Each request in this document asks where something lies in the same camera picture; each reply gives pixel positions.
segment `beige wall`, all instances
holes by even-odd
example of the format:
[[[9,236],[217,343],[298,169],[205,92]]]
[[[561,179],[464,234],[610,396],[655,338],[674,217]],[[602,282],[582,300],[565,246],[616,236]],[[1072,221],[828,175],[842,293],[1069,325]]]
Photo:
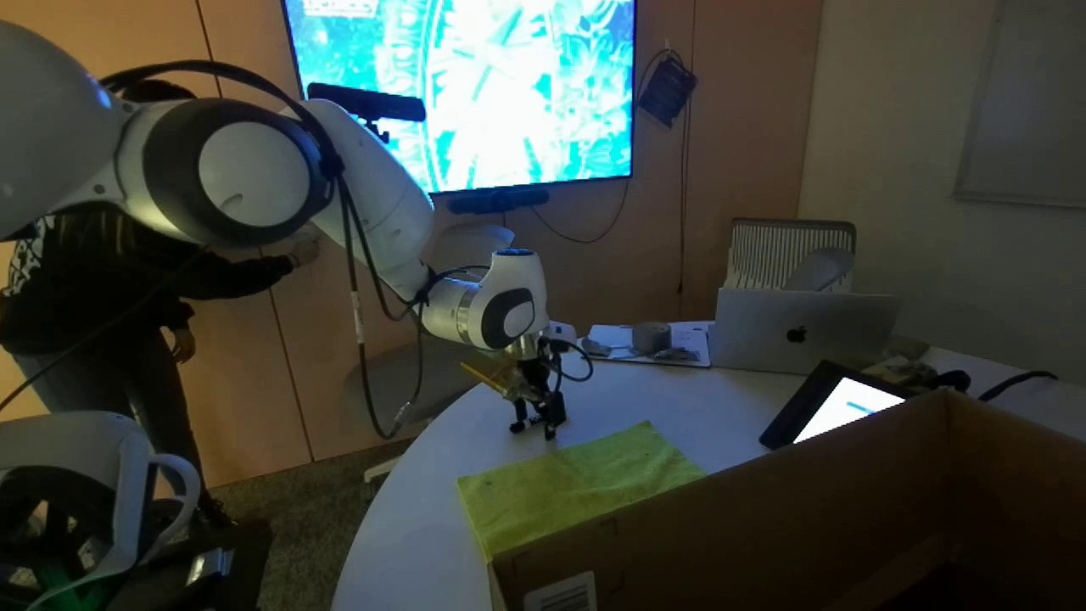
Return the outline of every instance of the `beige wall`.
[[[859,222],[859,283],[901,330],[1086,379],[1086,212],[953,200],[993,0],[828,0],[807,217]]]
[[[641,0],[641,11],[641,62],[674,47],[699,87],[674,128],[639,114],[628,186],[557,188],[545,208],[506,217],[453,217],[443,204],[443,222],[506,221],[540,246],[550,313],[582,330],[706,315],[723,277],[728,221],[798,212],[822,0]],[[205,0],[205,12],[222,62],[295,87],[274,0]],[[96,73],[205,54],[191,0],[0,0],[0,15],[57,35]],[[412,338],[412,325],[376,315],[370,293],[363,313],[376,354]],[[336,246],[267,296],[202,304],[196,337],[202,356],[183,375],[210,483],[376,445],[352,391]]]

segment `white robotic arm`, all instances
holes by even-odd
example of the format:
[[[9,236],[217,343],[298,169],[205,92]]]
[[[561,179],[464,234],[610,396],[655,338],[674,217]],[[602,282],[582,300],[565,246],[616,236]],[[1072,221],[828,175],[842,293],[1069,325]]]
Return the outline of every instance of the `white robotic arm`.
[[[214,72],[280,96],[293,114],[232,97],[130,104],[117,92],[161,72]],[[447,343],[501,354],[512,403],[545,403],[540,349],[570,343],[550,321],[534,251],[495,251],[488,272],[435,272],[435,204],[389,148],[334,101],[293,101],[265,76],[210,62],[131,69],[96,82],[52,41],[0,20],[0,236],[77,204],[117,204],[191,244],[272,244],[301,222],[334,239],[368,236],[357,256],[420,325]]]

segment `tv screen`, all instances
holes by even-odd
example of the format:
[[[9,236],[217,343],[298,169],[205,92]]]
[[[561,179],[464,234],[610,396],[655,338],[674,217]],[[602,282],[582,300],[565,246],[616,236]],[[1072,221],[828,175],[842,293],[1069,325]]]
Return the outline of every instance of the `tv screen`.
[[[427,192],[617,179],[636,165],[636,0],[284,0],[301,92],[419,96],[395,156]]]

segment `yellow cloth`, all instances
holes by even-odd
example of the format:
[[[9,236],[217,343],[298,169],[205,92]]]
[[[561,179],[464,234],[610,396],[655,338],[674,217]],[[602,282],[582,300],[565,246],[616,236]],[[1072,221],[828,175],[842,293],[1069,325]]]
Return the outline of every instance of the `yellow cloth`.
[[[516,547],[636,506],[704,476],[648,419],[483,476],[458,479],[475,543],[501,557]]]

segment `table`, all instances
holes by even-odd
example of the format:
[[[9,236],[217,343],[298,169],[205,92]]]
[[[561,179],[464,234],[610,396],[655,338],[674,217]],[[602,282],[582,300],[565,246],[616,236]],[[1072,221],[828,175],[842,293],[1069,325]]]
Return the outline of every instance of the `table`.
[[[596,363],[586,384],[565,384],[570,419],[509,435],[512,407],[488,385],[458,396],[397,460],[375,497],[341,574],[341,611],[487,611],[488,570],[475,549],[454,479],[557,446],[583,445],[639,419],[706,471],[765,455],[757,435],[800,375]]]

